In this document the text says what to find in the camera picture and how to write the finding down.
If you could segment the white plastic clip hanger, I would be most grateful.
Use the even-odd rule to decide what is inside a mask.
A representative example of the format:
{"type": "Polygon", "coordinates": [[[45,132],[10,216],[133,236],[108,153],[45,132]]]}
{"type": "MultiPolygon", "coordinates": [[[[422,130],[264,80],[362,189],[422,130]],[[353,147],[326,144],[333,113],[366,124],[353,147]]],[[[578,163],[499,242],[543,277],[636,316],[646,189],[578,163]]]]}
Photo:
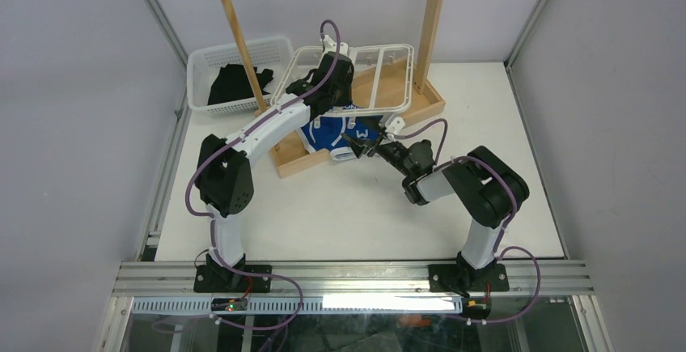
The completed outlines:
{"type": "MultiPolygon", "coordinates": [[[[412,103],[414,48],[407,44],[347,47],[345,55],[352,62],[353,73],[345,79],[351,104],[337,105],[327,117],[368,117],[396,115],[412,103]]],[[[296,49],[284,75],[273,89],[271,104],[284,102],[286,88],[308,76],[322,62],[322,47],[296,49]]]]}

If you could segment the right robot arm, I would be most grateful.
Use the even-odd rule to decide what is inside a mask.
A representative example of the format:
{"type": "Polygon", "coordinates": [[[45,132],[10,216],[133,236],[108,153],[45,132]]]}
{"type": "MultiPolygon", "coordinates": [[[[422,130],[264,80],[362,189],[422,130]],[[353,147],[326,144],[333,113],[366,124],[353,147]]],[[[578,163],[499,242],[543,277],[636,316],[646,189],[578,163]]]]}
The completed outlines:
{"type": "Polygon", "coordinates": [[[467,297],[488,283],[498,263],[496,251],[505,228],[529,198],[526,181],[485,146],[467,155],[438,163],[439,153],[427,139],[403,144],[403,135],[391,133],[376,120],[363,117],[374,138],[343,134],[357,158],[381,157],[404,177],[409,202],[425,206],[455,196],[471,217],[468,237],[455,258],[455,270],[438,279],[441,289],[467,297]]]}

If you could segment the blue boxer underwear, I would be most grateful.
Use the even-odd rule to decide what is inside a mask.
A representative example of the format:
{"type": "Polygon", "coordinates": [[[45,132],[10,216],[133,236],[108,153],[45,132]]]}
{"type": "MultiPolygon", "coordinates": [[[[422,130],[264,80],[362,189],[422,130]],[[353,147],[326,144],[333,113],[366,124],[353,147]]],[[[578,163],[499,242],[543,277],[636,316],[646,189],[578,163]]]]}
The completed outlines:
{"type": "Polygon", "coordinates": [[[382,119],[382,116],[369,117],[317,117],[296,130],[296,134],[308,153],[327,151],[333,161],[346,161],[356,157],[350,150],[342,134],[358,137],[358,119],[382,119]]]}

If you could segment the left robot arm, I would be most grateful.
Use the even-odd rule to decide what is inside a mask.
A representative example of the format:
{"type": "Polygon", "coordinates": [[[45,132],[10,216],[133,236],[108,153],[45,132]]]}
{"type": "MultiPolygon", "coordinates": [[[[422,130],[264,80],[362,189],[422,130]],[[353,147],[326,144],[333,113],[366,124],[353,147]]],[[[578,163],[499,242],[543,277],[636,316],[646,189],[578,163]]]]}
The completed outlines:
{"type": "Polygon", "coordinates": [[[306,78],[291,83],[269,109],[234,134],[207,136],[196,172],[187,188],[197,188],[210,219],[210,249],[201,268],[197,292],[235,292],[250,273],[245,270],[240,221],[254,195],[252,167],[285,136],[335,106],[351,101],[353,61],[325,53],[306,78]]]}

